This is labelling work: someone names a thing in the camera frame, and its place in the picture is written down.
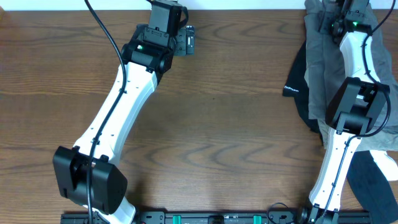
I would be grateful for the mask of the grey shorts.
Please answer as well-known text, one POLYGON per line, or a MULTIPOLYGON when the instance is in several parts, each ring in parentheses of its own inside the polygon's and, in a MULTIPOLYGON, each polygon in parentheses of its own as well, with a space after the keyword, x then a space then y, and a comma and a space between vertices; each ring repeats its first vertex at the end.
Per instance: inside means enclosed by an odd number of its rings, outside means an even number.
MULTIPOLYGON (((322 2, 305 1, 305 8, 308 117, 317 120, 321 133, 327 135, 330 127, 325 123, 326 108, 346 78, 345 65, 340 46, 332 41, 331 35, 318 31, 325 10, 322 2)), ((391 116, 382 131, 397 134, 397 81, 392 74, 392 57, 383 44, 380 29, 373 34, 371 52, 377 76, 381 83, 389 85, 391 90, 391 116)))

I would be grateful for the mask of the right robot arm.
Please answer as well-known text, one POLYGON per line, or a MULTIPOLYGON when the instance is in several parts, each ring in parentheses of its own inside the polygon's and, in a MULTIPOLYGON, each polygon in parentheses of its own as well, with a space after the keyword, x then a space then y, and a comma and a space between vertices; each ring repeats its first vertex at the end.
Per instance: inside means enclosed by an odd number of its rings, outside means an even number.
POLYGON ((323 1, 318 31, 340 46, 346 78, 326 110, 329 143, 308 203, 296 223, 338 223, 340 198, 349 165, 362 138, 376 135, 373 126, 383 108, 391 111, 390 89, 374 70, 374 29, 366 23, 367 1, 323 1))

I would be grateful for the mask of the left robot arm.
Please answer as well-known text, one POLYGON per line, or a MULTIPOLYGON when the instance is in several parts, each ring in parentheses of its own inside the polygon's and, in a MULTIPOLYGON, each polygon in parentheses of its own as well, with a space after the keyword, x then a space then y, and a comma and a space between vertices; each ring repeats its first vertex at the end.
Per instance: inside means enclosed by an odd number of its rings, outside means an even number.
POLYGON ((118 74, 95 119, 72 148, 55 151, 52 162, 60 195, 88 210, 64 214, 62 223, 134 221, 136 208, 125 196, 127 178, 118 167, 124 143, 173 58, 194 50, 188 9, 177 1, 152 1, 149 22, 139 24, 130 41, 116 49, 118 74))

